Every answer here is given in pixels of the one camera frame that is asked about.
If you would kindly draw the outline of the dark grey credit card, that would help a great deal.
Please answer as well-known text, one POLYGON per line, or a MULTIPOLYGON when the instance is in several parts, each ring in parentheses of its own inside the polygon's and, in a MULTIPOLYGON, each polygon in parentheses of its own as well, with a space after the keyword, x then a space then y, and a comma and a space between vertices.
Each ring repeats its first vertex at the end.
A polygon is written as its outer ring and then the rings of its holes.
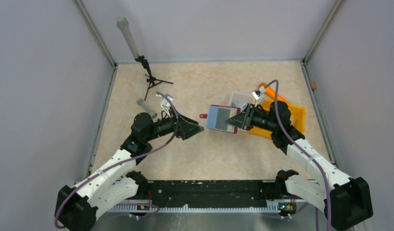
POLYGON ((234 133, 235 128, 227 124, 227 120, 236 113, 235 108, 219 107, 216 116, 215 129, 223 132, 234 133))

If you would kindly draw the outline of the red card holder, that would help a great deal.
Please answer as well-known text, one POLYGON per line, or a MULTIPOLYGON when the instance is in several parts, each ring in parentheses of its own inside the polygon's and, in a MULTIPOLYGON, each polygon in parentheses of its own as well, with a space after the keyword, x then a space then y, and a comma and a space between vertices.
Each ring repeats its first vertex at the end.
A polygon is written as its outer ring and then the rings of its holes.
POLYGON ((208 112, 200 114, 199 118, 206 120, 206 128, 208 129, 237 134, 238 128, 227 124, 226 121, 240 112, 239 107, 210 105, 208 112))

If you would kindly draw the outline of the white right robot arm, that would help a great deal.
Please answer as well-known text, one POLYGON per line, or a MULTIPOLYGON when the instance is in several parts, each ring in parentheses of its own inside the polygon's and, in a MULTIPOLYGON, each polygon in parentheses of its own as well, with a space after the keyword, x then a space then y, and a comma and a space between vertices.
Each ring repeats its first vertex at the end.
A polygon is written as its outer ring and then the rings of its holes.
POLYGON ((298 196, 323 212, 329 228, 345 231, 373 216, 367 181, 352 178, 320 154, 292 125, 287 103, 272 102, 268 110, 248 103, 226 123, 243 130, 260 128, 271 132, 275 147, 315 179, 311 183, 293 170, 282 171, 277 176, 277 186, 283 193, 298 196))

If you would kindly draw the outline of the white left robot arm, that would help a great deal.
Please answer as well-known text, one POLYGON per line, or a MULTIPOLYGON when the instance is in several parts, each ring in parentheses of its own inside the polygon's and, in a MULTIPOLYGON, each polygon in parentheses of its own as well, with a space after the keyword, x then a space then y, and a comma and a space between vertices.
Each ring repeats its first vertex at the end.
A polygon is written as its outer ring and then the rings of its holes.
POLYGON ((175 114, 154 121, 148 113, 135 116, 131 133, 112 157, 97 171, 74 186, 64 186, 57 196, 54 226, 70 231, 89 231, 97 220, 109 209, 126 198, 135 196, 141 188, 140 174, 123 177, 148 155, 165 146, 153 149, 149 141, 170 134, 174 138, 187 140, 204 130, 188 117, 175 114))

